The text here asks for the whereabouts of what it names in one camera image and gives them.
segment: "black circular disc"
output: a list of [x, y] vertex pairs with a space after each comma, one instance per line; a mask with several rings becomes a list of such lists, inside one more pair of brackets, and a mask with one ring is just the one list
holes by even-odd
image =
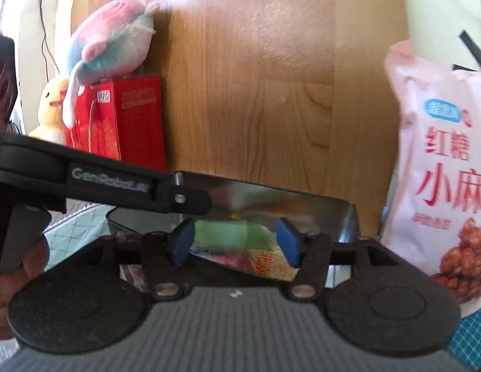
[[94, 351], [134, 330], [145, 310], [142, 294], [96, 267], [75, 267], [34, 280], [8, 309], [13, 333], [47, 353]]
[[356, 346], [395, 357], [445, 348], [459, 321], [447, 290], [402, 267], [363, 270], [331, 290], [325, 313]]

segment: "human hand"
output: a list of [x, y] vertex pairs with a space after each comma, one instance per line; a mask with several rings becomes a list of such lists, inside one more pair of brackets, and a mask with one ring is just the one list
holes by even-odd
[[49, 246], [44, 235], [22, 257], [22, 267], [13, 273], [0, 274], [0, 340], [13, 338], [8, 326], [8, 305], [13, 296], [30, 280], [44, 272], [49, 260]]

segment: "gray ribbed surface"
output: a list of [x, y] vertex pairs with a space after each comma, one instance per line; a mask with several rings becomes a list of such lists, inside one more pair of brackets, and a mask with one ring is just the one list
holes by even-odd
[[94, 353], [54, 356], [23, 350], [0, 372], [454, 372], [445, 351], [410, 359], [365, 353], [347, 344], [314, 305], [277, 289], [195, 288], [185, 300], [156, 305], [118, 344]]

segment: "pink snack bag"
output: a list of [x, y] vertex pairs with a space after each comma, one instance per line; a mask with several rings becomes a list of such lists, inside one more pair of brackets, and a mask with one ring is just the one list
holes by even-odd
[[399, 185], [381, 242], [445, 286], [462, 316], [481, 308], [481, 72], [391, 47], [400, 103]]

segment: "wood grain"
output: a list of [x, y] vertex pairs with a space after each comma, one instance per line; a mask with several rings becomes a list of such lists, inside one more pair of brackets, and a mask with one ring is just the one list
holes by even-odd
[[[72, 29], [107, 1], [75, 0]], [[343, 198], [375, 235], [397, 154], [382, 61], [408, 36], [403, 0], [159, 1], [145, 67], [162, 77], [169, 170]]]

